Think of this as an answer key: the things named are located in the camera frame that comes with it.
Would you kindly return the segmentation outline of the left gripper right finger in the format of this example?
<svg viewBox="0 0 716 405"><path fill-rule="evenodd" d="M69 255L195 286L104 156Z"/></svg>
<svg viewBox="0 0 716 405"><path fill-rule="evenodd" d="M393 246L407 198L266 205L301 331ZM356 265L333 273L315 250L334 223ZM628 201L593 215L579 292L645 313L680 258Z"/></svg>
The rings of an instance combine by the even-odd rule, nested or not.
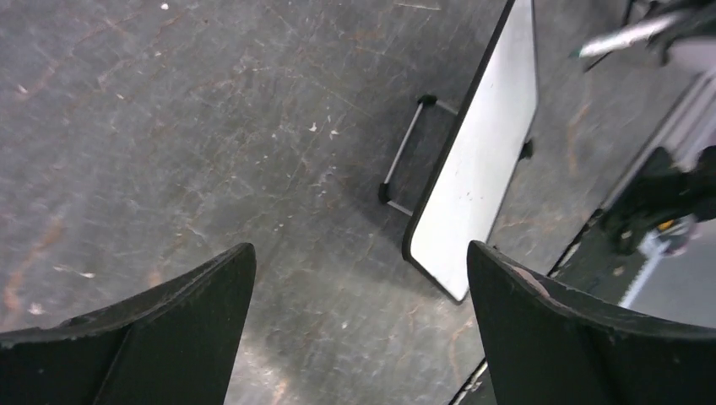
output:
<svg viewBox="0 0 716 405"><path fill-rule="evenodd" d="M612 305L479 241L467 273L498 403L714 403L712 328Z"/></svg>

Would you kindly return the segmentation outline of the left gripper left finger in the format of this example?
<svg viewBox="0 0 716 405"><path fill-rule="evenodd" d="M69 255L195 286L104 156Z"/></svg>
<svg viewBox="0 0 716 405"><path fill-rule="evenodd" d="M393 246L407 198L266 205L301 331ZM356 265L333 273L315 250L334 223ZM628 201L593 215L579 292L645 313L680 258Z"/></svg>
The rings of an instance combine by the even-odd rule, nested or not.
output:
<svg viewBox="0 0 716 405"><path fill-rule="evenodd" d="M241 243L114 305L3 333L2 403L223 403L256 268Z"/></svg>

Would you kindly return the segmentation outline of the small whiteboard with stand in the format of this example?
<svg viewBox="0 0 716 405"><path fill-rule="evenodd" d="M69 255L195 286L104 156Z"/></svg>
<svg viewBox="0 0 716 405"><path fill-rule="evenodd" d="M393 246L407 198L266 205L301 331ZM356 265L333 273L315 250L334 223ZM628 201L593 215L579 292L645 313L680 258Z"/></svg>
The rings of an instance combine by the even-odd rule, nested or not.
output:
<svg viewBox="0 0 716 405"><path fill-rule="evenodd" d="M533 154L539 104L534 4L506 2L458 109L433 94L415 114L378 187L380 203L409 217L402 257L456 302L469 292L467 248L488 241L518 162ZM414 208L390 197L390 183L421 112L438 107L454 123Z"/></svg>

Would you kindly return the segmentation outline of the green whiteboard marker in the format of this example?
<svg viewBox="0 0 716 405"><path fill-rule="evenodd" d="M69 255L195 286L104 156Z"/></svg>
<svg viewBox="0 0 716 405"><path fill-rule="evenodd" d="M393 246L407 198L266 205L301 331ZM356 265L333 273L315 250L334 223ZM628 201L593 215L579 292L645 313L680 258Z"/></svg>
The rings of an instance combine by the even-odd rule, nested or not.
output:
<svg viewBox="0 0 716 405"><path fill-rule="evenodd" d="M569 57L598 57L612 51L626 49L662 33L676 22L684 19L688 14L688 10L665 13L643 19L635 24L629 24L618 30L597 35L571 51Z"/></svg>

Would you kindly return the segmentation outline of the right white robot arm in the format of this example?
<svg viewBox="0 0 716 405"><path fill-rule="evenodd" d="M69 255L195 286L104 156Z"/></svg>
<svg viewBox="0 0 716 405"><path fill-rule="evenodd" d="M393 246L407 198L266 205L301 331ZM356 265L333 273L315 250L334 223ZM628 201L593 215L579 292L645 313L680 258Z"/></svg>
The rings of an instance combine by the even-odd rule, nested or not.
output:
<svg viewBox="0 0 716 405"><path fill-rule="evenodd" d="M675 61L715 78L715 3L669 1L654 10L655 17L681 12L682 18L649 38L662 64ZM640 240L662 224L689 217L694 224L715 217L715 104L691 108L674 129L692 143L689 168L663 175L643 175L625 189L610 210L605 229L621 254L633 253Z"/></svg>

